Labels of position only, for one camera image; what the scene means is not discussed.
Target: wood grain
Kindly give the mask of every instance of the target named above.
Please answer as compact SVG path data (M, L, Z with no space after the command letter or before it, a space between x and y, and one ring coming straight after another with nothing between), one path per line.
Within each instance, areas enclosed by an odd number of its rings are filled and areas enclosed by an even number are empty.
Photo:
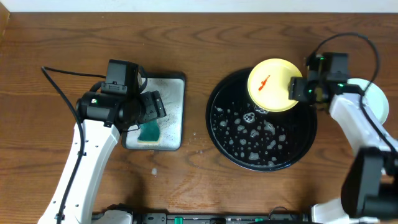
M10 12L0 2L0 43L6 31L6 26L8 24L9 17L10 17Z
M347 31L368 35L379 48L382 68L376 83L390 104L385 127L398 136L393 115L398 110L398 15L13 13L0 46L0 222L37 222L70 150L73 117L40 66L105 74L110 58L152 72L185 72L183 144L176 152L128 151L118 145L95 211L119 202L140 211L267 213L275 206L305 211L338 197L353 155L328 115L318 114L316 140L301 161L260 173L218 152L206 130L205 108L211 91L229 73L274 57L305 73L303 58L324 38ZM352 76L370 78L374 59L362 41L335 40L322 50L350 53ZM97 81L52 76L72 102ZM150 174L154 167L157 176Z

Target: sponge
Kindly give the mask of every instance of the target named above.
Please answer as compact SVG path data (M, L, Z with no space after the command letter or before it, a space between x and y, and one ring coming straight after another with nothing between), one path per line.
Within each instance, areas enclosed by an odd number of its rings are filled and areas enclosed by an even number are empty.
M138 141L155 143L160 138L160 129L157 120L149 121L141 125L141 133L138 136Z

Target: black cable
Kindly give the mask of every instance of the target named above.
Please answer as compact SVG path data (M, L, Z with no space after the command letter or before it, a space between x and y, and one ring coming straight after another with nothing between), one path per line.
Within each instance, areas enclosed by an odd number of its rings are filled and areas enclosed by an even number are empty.
M104 75L93 75L93 74L85 74L85 73L78 73L78 72L68 72L68 71L59 70L59 69L55 69L55 68L49 68L49 67L42 67L42 69L43 68L46 69L46 70L49 70L49 71L64 73L64 74L68 74L68 75L78 75L78 76L84 76L84 77L106 78L106 76L104 76Z
M148 74L147 74L147 72L145 71L144 67L139 66L138 69L141 71L141 73L140 73L141 76L145 78L144 83L143 83L143 84L139 87L139 89L138 89L138 92L139 92L139 93L142 93L142 92L145 90L145 88L147 88L147 84L148 84Z
M79 150L79 153L78 153L76 164L75 164L75 166L74 166L74 168L72 170L72 174L70 175L67 187L65 189L65 193L63 194L62 201L61 201L61 204L60 204L60 209L59 209L58 214L57 214L57 224L61 224L61 221L62 221L62 218L63 218L63 209L65 208L65 203L67 201L70 188L71 188L73 180L74 180L74 178L76 176L77 169L79 168L81 158L83 157L84 148L85 148L85 137L84 137L84 134L83 134L83 128L81 126L81 121L80 121L80 119L79 119L79 117L77 115L77 112L75 111L74 107L72 106L72 104L68 100L67 96L65 96L65 94L63 94L62 90L57 86L57 84L55 84L55 82L51 79L51 77L48 75L46 70L50 70L50 71L53 71L53 72L60 72L60 73L69 74L69 75L85 76L85 77L105 78L105 76L103 76L103 75L91 75L91 74L84 74L84 73L77 73L77 72L67 72L67 71L63 71L63 70L57 70L57 69L54 69L54 68L42 67L42 72L43 72L44 76L47 78L47 80L51 83L51 85L55 88L55 90L60 94L62 99L68 105L70 111L72 112L73 117L75 118L76 124L77 124L78 129L79 129L79 133L80 133L80 150Z
M286 211L289 211L287 208L285 208L285 207L283 207L283 206L276 206L275 208L273 208L270 212L269 212L269 214L268 214L268 219L269 220L271 220L271 215L274 213L274 211L276 210L276 209L278 209L278 208L283 208L284 210L286 210Z
M371 40L369 40L368 37L366 37L366 36L363 35L363 34L359 34L359 33L357 33L357 32L346 32L346 33L336 34L336 35L333 35L333 36L327 38L326 40L322 41L322 42L318 45L318 47L312 52L311 55L314 56L314 55L318 52L319 48L320 48L323 44L325 44L326 42L328 42L329 40L333 40L334 38L342 37L342 36L355 36L355 37L359 37L359 38L365 40L365 41L369 44L369 46L372 48L372 50L373 50L374 57L375 57L375 59L376 59L376 67L375 67L375 69L374 69L372 79L370 80L370 82L368 83L368 85L366 86L366 88L365 88L365 90L364 90L364 94L365 94L366 91L368 90L368 88L372 85L372 83L373 83L374 80L376 79L376 77L377 77L377 75L378 75L378 73L379 73L379 70L380 70L380 55L379 55L379 52L377 51L377 48L376 48L376 46L374 45L374 43L373 43ZM365 118L367 119L367 121L369 122L369 124L371 124L372 128L377 132L377 134L379 135L379 137L390 147L391 152L395 152L395 153L396 153L397 151L396 151L395 147L387 140L387 138L384 136L384 134L381 133L381 131L379 130L379 128L377 128L376 124L374 124L374 122L373 122L372 119L369 117L368 113L366 112L365 107L364 107L364 105L363 105L363 96L364 96L364 94L361 95L360 98L359 98L359 107L361 108L361 111L362 111L363 115L365 116Z

